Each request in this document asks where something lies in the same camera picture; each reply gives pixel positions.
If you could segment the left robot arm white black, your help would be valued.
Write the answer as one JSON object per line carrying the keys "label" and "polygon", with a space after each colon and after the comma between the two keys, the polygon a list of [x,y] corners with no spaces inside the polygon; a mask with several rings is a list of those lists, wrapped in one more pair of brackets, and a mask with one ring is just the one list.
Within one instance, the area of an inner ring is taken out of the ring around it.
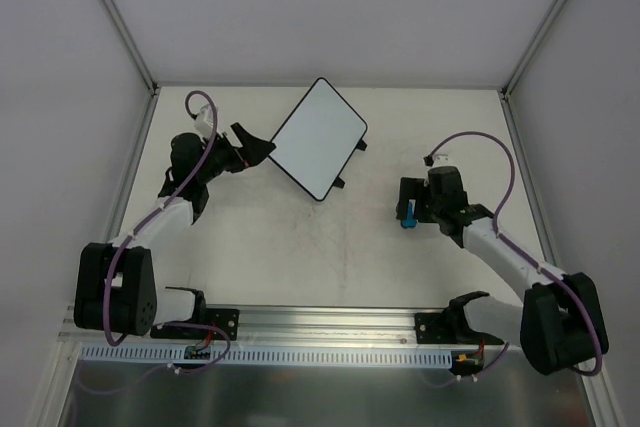
{"label": "left robot arm white black", "polygon": [[238,145],[219,133],[205,138],[196,133],[175,136],[152,210],[129,232],[83,248],[73,308],[76,327],[103,332],[111,346],[156,329],[168,330],[172,338],[197,337],[206,331],[209,314],[203,291],[161,286],[154,256],[200,218],[209,200],[209,182],[225,172],[258,166],[276,148],[238,123],[232,130]]}

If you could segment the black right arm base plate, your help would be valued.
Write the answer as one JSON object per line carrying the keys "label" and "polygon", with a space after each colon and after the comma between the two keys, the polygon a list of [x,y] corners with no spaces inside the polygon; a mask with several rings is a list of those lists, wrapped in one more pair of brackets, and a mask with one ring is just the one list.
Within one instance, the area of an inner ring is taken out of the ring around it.
{"label": "black right arm base plate", "polygon": [[494,335],[473,330],[462,311],[445,309],[439,312],[414,314],[416,342],[422,344],[451,345],[503,345],[504,341]]}

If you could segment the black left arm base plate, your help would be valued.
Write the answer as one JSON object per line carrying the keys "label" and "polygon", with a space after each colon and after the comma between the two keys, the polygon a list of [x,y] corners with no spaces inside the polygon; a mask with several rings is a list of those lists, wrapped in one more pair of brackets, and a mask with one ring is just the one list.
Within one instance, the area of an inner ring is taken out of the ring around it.
{"label": "black left arm base plate", "polygon": [[239,320],[238,309],[207,307],[203,313],[185,321],[188,327],[164,324],[162,327],[153,327],[150,337],[161,340],[202,341],[211,335],[212,340],[222,340],[223,336],[218,332],[194,328],[194,325],[208,325],[220,329],[234,342],[237,340]]}

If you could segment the blue whiteboard eraser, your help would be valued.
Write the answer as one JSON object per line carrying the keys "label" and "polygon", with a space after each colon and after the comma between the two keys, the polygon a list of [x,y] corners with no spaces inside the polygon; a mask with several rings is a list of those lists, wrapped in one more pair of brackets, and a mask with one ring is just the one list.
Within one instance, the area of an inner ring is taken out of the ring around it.
{"label": "blue whiteboard eraser", "polygon": [[417,220],[414,217],[414,202],[409,201],[407,204],[407,211],[404,218],[400,221],[403,229],[413,229],[417,225]]}

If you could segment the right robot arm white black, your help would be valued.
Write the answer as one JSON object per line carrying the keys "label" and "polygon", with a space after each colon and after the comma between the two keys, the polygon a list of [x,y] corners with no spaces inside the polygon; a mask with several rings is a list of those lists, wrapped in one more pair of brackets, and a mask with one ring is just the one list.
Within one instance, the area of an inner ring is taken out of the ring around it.
{"label": "right robot arm white black", "polygon": [[426,178],[402,178],[396,218],[405,229],[436,225],[489,266],[521,301],[510,305],[484,291],[460,295],[419,330],[420,337],[446,333],[458,343],[512,343],[543,375],[564,369],[582,376],[601,372],[609,341],[593,280],[536,260],[501,232],[495,212],[469,202],[456,167],[432,168]]}

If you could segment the white board with black frame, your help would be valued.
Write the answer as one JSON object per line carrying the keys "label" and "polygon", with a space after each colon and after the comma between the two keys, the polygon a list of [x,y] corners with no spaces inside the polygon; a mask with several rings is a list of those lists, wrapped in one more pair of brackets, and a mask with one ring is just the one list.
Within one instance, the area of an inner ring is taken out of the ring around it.
{"label": "white board with black frame", "polygon": [[368,130],[367,122],[324,77],[317,78],[276,130],[274,164],[312,199],[326,199],[331,184]]}

